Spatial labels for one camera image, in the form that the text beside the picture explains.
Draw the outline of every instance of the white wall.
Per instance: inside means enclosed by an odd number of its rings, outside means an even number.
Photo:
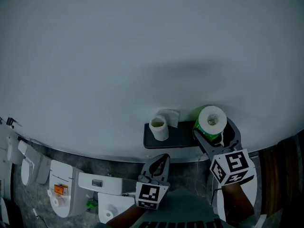
[[[2,181],[2,196],[10,200],[10,176],[11,176],[11,163],[7,159],[7,142],[6,136],[11,132],[11,129],[5,125],[0,125],[0,180]]]
[[[145,161],[159,109],[221,107],[249,150],[304,126],[304,0],[0,0],[0,115],[80,155]]]

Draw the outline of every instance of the toilet paper roll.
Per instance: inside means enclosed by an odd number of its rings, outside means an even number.
[[[213,141],[224,131],[226,125],[226,114],[220,108],[210,105],[201,110],[193,128],[199,129],[210,141]]]
[[[64,199],[60,197],[52,197],[52,202],[55,207],[62,207],[65,204]]]
[[[47,195],[51,198],[52,196],[53,196],[53,192],[49,189],[49,190],[47,190]]]
[[[154,138],[158,141],[164,141],[169,138],[169,129],[166,119],[161,116],[155,116],[149,123],[149,127],[154,135]]]
[[[107,209],[104,211],[104,217],[108,220],[113,219],[117,215],[118,211],[112,205],[108,206]]]

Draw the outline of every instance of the floor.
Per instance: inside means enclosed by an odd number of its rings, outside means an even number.
[[[75,166],[86,173],[111,175],[114,177],[136,180],[141,172],[142,164],[122,163],[91,159],[69,153],[56,151],[38,144],[30,143],[36,150],[53,160]],[[258,157],[252,159],[257,166],[258,185],[260,185],[260,169]],[[206,183],[209,175],[208,161],[199,163],[171,164],[169,182],[170,190],[185,187],[194,195],[206,196]],[[19,206],[25,228],[45,228],[43,221],[36,219],[33,208],[44,219],[48,228],[92,228],[99,222],[97,210],[89,210],[82,215],[61,218],[53,211],[47,195],[48,181],[45,185],[33,184],[24,186],[20,178],[21,166],[15,166],[13,180],[13,199]],[[255,212],[260,212],[261,187],[258,187]]]

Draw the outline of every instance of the white toilet paper roll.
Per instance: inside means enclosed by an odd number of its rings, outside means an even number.
[[[226,114],[214,105],[206,106],[199,114],[199,126],[208,134],[220,134],[226,124]]]
[[[49,190],[47,190],[47,195],[51,198],[52,196],[53,196],[53,192],[49,189]]]
[[[149,127],[154,135],[154,138],[158,141],[164,141],[169,138],[169,129],[166,119],[161,116],[155,116],[149,123]]]
[[[62,207],[65,204],[65,200],[60,197],[52,197],[52,202],[55,207]]]
[[[109,205],[107,209],[104,211],[104,217],[107,219],[113,219],[117,215],[117,209],[112,205]]]

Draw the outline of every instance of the orange label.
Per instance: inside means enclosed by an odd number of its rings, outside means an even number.
[[[58,185],[54,185],[54,192],[63,195],[63,187],[62,186],[58,186]]]

